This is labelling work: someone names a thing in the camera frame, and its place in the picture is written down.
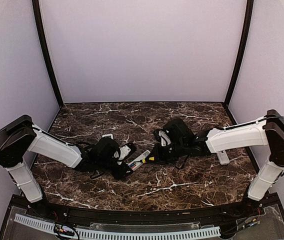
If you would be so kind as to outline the yellow handled screwdriver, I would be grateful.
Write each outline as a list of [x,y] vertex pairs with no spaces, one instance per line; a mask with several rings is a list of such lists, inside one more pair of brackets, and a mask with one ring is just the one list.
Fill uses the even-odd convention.
[[135,161],[135,163],[142,163],[142,164],[150,163],[151,158],[155,158],[155,157],[154,156],[146,157],[146,158],[140,159],[138,161]]

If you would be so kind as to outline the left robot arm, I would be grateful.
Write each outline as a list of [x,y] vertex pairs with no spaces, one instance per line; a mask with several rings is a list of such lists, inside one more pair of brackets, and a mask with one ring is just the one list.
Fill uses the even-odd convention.
[[0,166],[15,180],[33,210],[42,218],[49,218],[52,206],[24,161],[26,152],[43,155],[83,173],[110,172],[122,180],[133,173],[125,162],[136,151],[133,143],[120,146],[110,137],[97,143],[68,143],[35,125],[29,115],[22,115],[0,129]]

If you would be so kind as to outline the white TCL air-conditioner remote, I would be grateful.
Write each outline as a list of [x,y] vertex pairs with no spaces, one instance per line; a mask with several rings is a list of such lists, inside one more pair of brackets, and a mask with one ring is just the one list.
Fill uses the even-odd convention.
[[109,134],[104,134],[102,135],[103,138],[110,138],[110,139],[114,139],[114,135],[112,133],[109,133]]

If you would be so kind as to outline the slim white remote control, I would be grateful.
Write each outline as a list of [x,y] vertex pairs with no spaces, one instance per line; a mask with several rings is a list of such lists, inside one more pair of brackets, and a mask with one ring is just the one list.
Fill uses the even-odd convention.
[[137,158],[135,158],[132,162],[128,164],[131,170],[134,172],[141,167],[144,162],[143,160],[150,154],[151,152],[149,150],[144,151],[141,155],[139,155]]

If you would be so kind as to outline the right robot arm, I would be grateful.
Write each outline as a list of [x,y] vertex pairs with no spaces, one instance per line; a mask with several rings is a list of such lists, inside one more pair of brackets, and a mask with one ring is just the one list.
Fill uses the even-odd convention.
[[248,217],[269,188],[284,174],[284,116],[270,109],[265,116],[242,124],[213,127],[194,134],[181,118],[170,120],[153,135],[157,141],[145,163],[175,163],[180,157],[216,154],[221,165],[230,160],[227,150],[268,146],[270,154],[250,183],[247,197],[237,205],[237,213]]

